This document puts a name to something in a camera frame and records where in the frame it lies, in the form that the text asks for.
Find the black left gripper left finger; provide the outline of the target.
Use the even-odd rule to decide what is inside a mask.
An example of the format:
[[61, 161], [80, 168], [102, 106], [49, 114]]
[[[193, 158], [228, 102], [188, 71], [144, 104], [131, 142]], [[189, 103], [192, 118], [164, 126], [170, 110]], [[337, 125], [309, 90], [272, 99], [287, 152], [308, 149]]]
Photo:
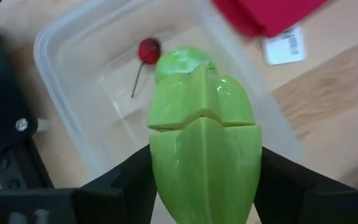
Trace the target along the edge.
[[73, 204], [78, 223], [149, 224], [157, 189], [150, 147], [75, 190]]

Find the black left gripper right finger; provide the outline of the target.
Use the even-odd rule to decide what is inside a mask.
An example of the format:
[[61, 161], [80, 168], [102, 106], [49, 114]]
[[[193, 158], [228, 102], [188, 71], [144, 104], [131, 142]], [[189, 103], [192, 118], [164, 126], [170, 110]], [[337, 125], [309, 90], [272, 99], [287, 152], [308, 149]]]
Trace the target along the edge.
[[254, 205], [262, 223], [358, 223], [358, 190], [267, 148]]

